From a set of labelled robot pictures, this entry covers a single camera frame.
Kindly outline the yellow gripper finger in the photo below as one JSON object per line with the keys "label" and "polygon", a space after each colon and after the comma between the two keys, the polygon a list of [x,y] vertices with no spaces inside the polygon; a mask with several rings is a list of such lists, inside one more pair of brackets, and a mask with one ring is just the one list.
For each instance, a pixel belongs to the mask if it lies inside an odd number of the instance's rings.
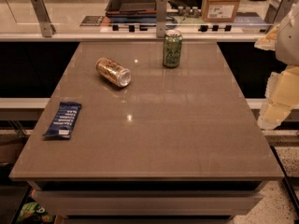
{"label": "yellow gripper finger", "polygon": [[270,31],[265,36],[263,36],[262,38],[260,38],[258,41],[255,42],[254,47],[256,49],[275,51],[278,28],[279,28],[278,25],[271,28]]}
{"label": "yellow gripper finger", "polygon": [[272,72],[267,81],[258,126],[263,130],[274,130],[297,105],[299,105],[299,67],[287,66],[281,73]]}

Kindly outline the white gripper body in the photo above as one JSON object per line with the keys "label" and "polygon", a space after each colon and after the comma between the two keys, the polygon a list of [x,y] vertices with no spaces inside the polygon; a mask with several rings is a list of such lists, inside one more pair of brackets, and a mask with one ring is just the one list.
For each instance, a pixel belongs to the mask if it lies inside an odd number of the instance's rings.
{"label": "white gripper body", "polygon": [[292,5],[278,27],[276,57],[287,65],[299,64],[299,3]]}

